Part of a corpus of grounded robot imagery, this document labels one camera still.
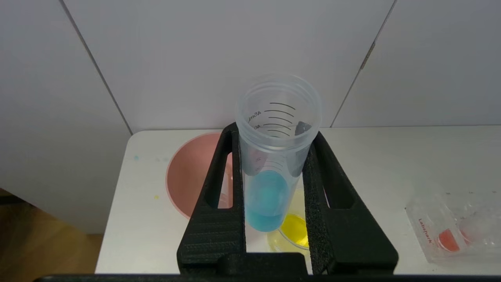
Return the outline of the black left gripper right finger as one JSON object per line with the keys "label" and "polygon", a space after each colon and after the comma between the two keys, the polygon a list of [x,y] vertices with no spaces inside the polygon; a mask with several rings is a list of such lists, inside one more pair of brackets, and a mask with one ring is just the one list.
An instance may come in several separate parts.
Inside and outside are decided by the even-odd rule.
{"label": "black left gripper right finger", "polygon": [[303,167],[306,229],[315,275],[393,275],[398,252],[318,133]]}

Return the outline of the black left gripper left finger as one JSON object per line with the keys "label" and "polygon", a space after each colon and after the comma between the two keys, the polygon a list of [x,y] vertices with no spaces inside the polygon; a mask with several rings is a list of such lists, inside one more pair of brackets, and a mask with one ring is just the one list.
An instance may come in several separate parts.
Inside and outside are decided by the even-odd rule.
{"label": "black left gripper left finger", "polygon": [[[227,157],[232,159],[231,208],[219,209]],[[236,123],[225,127],[211,159],[193,214],[177,249],[182,275],[213,275],[226,255],[246,252],[243,176],[240,167],[239,131]]]}

